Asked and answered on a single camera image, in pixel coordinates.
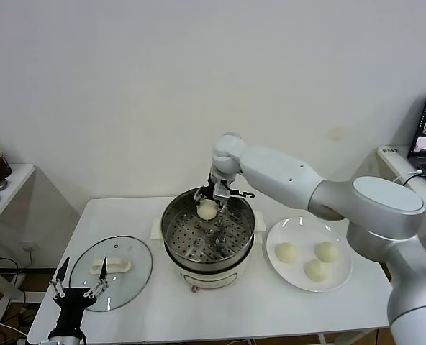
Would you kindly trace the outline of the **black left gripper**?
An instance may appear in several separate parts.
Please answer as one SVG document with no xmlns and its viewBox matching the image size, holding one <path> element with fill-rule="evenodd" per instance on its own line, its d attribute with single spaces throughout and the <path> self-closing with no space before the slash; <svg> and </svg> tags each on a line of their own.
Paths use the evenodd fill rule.
<svg viewBox="0 0 426 345">
<path fill-rule="evenodd" d="M 60 308 L 60 314 L 55 328 L 50 335 L 82 335 L 81 323 L 84 311 L 95 303 L 107 288 L 107 258 L 103 259 L 98 282 L 91 288 L 87 287 L 66 287 L 63 282 L 68 270 L 70 258 L 67 257 L 59 267 L 56 276 L 50 281 L 55 294 L 54 302 Z"/>
</svg>

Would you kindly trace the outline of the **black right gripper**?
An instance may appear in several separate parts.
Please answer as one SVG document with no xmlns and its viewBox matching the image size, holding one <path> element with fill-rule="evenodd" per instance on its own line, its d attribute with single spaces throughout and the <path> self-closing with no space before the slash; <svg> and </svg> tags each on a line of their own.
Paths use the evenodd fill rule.
<svg viewBox="0 0 426 345">
<path fill-rule="evenodd" d="M 207 185 L 200 187 L 194 194 L 194 202 L 197 206 L 205 200 L 215 200 L 217 212 L 226 214 L 228 212 L 229 198 L 219 197 L 220 182 L 210 173 L 207 179 Z"/>
</svg>

